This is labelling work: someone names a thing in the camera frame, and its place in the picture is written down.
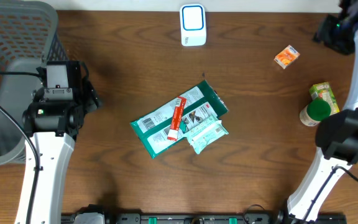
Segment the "green 3M package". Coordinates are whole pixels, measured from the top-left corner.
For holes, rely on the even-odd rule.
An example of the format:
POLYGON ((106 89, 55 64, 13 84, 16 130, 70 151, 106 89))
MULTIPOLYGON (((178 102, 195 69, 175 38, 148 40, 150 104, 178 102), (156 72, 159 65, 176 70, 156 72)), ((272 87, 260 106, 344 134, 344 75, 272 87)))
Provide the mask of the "green 3M package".
MULTIPOLYGON (((190 88, 180 95, 186 98, 178 140, 205 118, 214 115, 220 118, 228 112, 227 106, 206 80, 190 88)), ((151 158, 156 158, 176 144, 167 139, 176 99, 172 99, 161 107, 131 122, 131 127, 144 145, 151 158)))

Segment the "mint green wipes pack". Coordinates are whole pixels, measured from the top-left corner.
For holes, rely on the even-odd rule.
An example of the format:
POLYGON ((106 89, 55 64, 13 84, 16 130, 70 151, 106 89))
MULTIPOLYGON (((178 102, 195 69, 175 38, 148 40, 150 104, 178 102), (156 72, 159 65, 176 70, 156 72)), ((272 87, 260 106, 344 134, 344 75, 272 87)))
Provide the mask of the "mint green wipes pack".
POLYGON ((195 153, 200 154, 206 146, 227 134, 222 121, 212 114, 186 132, 185 137, 195 153))

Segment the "small orange box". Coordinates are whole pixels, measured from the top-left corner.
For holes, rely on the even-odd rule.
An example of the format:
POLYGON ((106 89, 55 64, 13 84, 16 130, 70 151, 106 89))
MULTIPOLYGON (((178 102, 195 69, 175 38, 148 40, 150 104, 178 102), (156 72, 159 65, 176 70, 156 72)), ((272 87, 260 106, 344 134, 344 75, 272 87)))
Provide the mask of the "small orange box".
POLYGON ((291 45, 285 47, 279 54, 274 58, 274 61, 279 64, 283 69, 286 69, 291 63, 293 63, 300 56, 297 51, 291 45))

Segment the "white jar green lid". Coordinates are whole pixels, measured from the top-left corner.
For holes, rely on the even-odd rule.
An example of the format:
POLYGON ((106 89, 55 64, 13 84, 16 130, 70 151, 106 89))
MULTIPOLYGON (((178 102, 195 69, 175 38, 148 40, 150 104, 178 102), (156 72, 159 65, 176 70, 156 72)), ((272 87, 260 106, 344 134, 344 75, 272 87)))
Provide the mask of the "white jar green lid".
POLYGON ((331 107, 328 102, 316 98, 300 111, 300 121, 305 126, 316 126, 331 114, 331 107))

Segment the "green yellow juice carton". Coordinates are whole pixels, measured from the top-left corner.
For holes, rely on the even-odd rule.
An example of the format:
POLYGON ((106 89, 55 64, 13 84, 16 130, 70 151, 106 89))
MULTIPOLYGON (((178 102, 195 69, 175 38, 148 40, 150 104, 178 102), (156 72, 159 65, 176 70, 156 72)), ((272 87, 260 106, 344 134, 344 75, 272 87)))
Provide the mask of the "green yellow juice carton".
POLYGON ((331 85, 328 82, 314 84, 309 89, 309 93, 313 100, 316 98, 322 98, 324 101, 326 101, 331 107, 331 115, 340 112, 336 98, 331 89, 331 85))

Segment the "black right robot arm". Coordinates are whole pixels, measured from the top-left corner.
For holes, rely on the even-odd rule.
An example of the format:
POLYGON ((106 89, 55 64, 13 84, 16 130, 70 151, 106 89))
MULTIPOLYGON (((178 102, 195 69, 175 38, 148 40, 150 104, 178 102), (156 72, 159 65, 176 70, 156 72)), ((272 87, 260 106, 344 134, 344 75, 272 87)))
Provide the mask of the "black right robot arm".
POLYGON ((313 40, 343 54, 354 54, 351 86, 342 111, 322 120, 316 154, 300 186, 279 211, 275 223, 345 223, 344 215, 320 215, 326 197, 358 162, 358 1, 341 1, 337 16, 327 15, 313 40))

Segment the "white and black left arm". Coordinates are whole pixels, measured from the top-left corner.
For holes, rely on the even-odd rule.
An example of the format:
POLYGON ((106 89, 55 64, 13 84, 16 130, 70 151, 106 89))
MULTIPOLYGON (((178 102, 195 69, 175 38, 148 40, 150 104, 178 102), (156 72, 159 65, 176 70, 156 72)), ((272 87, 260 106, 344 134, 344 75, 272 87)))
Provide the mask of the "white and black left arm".
POLYGON ((60 223, 65 179, 85 115, 101 102, 91 82, 47 88, 24 111, 25 173, 16 223, 60 223))

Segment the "red sachet packet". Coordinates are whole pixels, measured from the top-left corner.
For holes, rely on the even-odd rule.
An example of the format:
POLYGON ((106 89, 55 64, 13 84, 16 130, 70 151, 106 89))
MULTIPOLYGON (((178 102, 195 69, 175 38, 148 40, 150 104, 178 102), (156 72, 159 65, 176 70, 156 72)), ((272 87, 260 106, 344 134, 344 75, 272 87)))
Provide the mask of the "red sachet packet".
POLYGON ((182 119, 183 110, 186 105, 186 98, 178 96, 175 102, 175 109, 172 116, 172 122, 167 134, 167 139, 170 141, 176 141, 178 139, 178 130, 182 119))

